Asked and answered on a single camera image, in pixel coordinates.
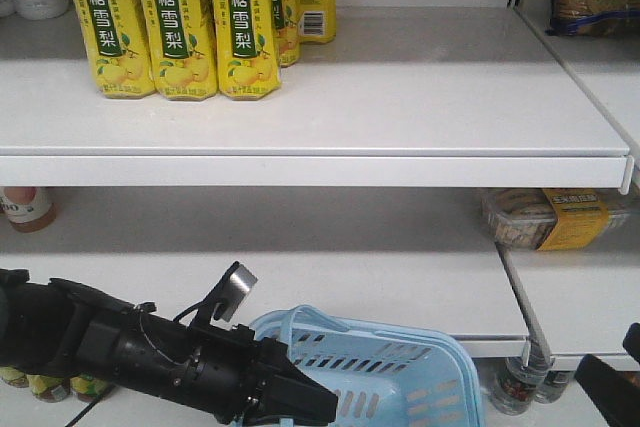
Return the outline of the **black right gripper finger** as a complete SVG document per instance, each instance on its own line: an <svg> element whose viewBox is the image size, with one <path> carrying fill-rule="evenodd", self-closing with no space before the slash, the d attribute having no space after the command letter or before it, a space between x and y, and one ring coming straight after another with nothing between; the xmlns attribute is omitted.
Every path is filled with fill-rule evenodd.
<svg viewBox="0 0 640 427"><path fill-rule="evenodd" d="M609 426L639 425L639 386L621 372L586 354L574 378Z"/></svg>

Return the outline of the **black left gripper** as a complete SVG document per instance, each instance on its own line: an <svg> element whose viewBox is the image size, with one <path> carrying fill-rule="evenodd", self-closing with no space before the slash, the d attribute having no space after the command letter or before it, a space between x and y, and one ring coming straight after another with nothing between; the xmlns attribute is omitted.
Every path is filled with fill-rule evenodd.
<svg viewBox="0 0 640 427"><path fill-rule="evenodd" d="M191 339L174 369L174 401L209 413L222 425L329 425L338 397L287 358L285 344L257 340L245 327L210 328Z"/></svg>

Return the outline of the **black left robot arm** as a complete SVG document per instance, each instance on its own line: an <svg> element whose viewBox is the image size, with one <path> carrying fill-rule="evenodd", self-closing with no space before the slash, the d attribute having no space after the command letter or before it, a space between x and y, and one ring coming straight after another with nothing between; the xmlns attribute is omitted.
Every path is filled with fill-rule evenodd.
<svg viewBox="0 0 640 427"><path fill-rule="evenodd" d="M178 318L74 281L32 283L26 269L1 272L1 363L26 374L88 374L128 389L212 414L221 424L246 426L289 418L326 426L336 419L337 396L302 373L286 344L256 339L254 330L224 330L243 300L233 284L246 275L234 263L201 301Z"/></svg>

